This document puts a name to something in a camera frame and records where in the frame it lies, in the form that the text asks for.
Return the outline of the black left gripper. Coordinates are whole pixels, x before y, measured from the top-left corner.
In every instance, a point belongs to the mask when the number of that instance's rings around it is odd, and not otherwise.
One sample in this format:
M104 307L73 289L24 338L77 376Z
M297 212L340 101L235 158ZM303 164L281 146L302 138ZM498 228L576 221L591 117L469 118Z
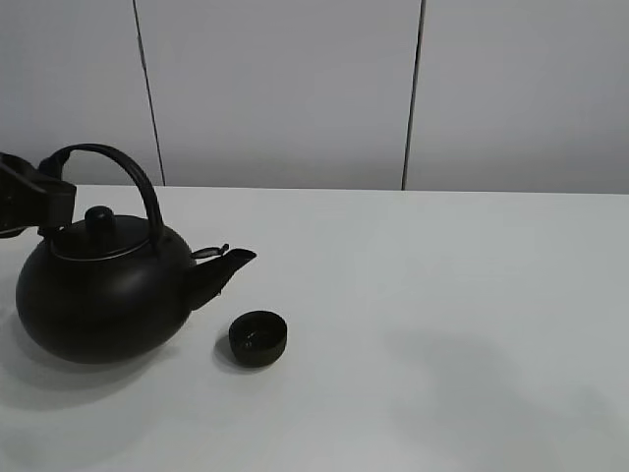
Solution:
M76 187L46 176L28 161L1 153L1 238L27 228L60 227L74 214Z

